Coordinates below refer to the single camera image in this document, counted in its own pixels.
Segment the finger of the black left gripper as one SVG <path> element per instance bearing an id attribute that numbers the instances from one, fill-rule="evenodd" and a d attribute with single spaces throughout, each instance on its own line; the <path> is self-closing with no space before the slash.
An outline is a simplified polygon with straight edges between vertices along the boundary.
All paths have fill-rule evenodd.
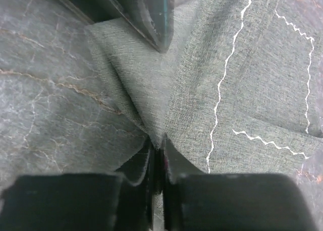
<path id="1" fill-rule="evenodd" d="M 86 24 L 104 22 L 111 19 L 109 11 L 99 0 L 58 0 Z"/>
<path id="2" fill-rule="evenodd" d="M 174 0 L 94 0 L 99 22 L 121 21 L 156 51 L 168 51 L 174 35 Z"/>

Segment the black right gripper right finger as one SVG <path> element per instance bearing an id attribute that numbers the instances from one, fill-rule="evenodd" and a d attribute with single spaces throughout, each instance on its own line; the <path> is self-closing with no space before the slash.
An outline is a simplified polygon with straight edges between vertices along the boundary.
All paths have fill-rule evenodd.
<path id="1" fill-rule="evenodd" d="M 165 230 L 316 230 L 296 184 L 281 174 L 206 174 L 164 137 Z"/>

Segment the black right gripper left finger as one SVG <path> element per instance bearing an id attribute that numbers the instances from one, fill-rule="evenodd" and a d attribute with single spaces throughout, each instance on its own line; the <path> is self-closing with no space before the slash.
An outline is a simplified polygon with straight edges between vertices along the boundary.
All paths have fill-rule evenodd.
<path id="1" fill-rule="evenodd" d="M 149 230 L 154 148 L 108 174 L 22 175 L 1 194 L 1 230 Z"/>

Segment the grey green napkin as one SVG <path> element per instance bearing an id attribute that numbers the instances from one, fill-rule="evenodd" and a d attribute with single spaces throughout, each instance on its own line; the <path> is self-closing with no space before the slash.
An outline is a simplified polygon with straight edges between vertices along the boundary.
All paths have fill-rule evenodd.
<path id="1" fill-rule="evenodd" d="M 123 19 L 87 34 L 121 112 L 202 171 L 287 174 L 322 149 L 321 42 L 282 0 L 191 0 L 165 54 Z"/>

